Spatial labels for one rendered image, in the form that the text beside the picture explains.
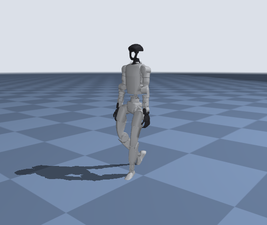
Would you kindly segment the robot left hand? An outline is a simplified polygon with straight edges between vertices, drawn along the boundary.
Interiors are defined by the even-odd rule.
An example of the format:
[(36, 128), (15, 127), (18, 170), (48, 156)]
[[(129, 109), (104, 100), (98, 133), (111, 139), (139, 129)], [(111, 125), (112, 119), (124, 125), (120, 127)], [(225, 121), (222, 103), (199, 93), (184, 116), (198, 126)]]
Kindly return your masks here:
[(146, 109), (143, 109), (143, 114), (144, 114), (144, 120), (141, 123), (141, 125), (143, 125), (143, 123), (145, 123), (145, 125), (142, 128), (146, 128), (150, 125), (150, 117), (149, 117), (149, 112), (146, 113)]

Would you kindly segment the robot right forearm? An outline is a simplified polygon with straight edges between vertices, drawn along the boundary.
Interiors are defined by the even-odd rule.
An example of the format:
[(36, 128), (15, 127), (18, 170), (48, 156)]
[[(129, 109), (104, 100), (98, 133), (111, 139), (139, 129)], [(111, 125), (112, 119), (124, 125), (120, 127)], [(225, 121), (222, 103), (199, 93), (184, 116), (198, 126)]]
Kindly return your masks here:
[(125, 91), (119, 89), (119, 96), (118, 96), (118, 99), (117, 99), (117, 102), (119, 103), (119, 106), (118, 107), (120, 107), (121, 105), (123, 105), (124, 95), (125, 95)]

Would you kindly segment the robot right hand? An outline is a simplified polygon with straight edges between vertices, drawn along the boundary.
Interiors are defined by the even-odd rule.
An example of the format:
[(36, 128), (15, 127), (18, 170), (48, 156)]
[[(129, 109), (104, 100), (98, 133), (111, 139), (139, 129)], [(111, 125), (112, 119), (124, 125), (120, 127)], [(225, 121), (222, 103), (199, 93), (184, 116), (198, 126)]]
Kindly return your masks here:
[(117, 108), (117, 109), (115, 110), (115, 112), (114, 112), (114, 114), (113, 114), (113, 117), (114, 117), (115, 121), (117, 121), (117, 120), (116, 120), (116, 116), (117, 116), (117, 113), (118, 113), (118, 110), (119, 110), (119, 107), (118, 107), (118, 106), (119, 106), (119, 103), (117, 103), (117, 105), (116, 105), (116, 108)]

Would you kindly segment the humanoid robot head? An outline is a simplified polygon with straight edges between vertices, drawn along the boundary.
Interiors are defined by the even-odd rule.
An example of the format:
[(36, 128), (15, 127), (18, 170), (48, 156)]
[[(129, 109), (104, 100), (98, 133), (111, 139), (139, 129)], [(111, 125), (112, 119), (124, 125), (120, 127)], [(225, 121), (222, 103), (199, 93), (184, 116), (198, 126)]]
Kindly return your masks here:
[[(139, 58), (137, 58), (137, 54), (139, 53), (139, 51), (143, 51), (142, 46), (139, 45), (139, 44), (133, 44), (130, 47), (128, 47), (128, 50), (130, 52), (130, 59), (133, 60), (132, 65), (137, 64), (136, 62), (139, 62), (140, 63)], [(132, 58), (132, 56), (131, 56), (131, 53), (132, 52), (135, 53), (134, 58)]]

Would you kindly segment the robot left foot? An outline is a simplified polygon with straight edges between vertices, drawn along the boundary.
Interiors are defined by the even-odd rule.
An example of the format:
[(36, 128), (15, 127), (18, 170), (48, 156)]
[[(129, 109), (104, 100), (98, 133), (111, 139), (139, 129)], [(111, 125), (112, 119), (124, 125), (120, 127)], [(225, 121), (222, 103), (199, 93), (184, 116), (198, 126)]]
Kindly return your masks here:
[(128, 172), (127, 176), (124, 179), (125, 180), (130, 180), (134, 176), (134, 174), (135, 174), (135, 171), (133, 173), (132, 173), (132, 171)]

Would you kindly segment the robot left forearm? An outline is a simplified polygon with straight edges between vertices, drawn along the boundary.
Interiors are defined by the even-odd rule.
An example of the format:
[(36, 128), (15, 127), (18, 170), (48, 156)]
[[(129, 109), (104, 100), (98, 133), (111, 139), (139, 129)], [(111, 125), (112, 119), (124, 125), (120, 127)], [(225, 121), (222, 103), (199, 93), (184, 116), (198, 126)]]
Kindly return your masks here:
[(142, 98), (143, 98), (142, 107), (143, 109), (145, 108), (146, 113), (148, 113), (150, 111), (149, 109), (149, 96), (150, 96), (149, 87), (147, 87), (146, 91), (147, 91), (147, 94), (142, 95)]

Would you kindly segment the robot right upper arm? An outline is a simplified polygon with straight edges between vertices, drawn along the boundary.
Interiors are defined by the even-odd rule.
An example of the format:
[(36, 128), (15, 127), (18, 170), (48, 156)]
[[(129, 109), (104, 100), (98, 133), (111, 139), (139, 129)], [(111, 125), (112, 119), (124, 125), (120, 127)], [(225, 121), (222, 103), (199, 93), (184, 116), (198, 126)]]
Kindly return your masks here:
[(126, 76), (125, 76), (126, 65), (122, 67), (122, 83), (119, 84), (118, 88), (120, 90), (126, 90)]

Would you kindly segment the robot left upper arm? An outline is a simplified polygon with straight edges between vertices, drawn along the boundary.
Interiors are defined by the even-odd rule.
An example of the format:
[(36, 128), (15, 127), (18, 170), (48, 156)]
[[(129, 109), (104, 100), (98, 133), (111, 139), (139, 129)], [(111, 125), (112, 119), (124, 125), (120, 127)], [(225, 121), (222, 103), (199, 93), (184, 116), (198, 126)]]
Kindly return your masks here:
[(147, 87), (149, 87), (151, 68), (148, 66), (141, 66), (141, 73), (143, 75), (143, 87), (141, 87), (141, 93), (147, 94)]

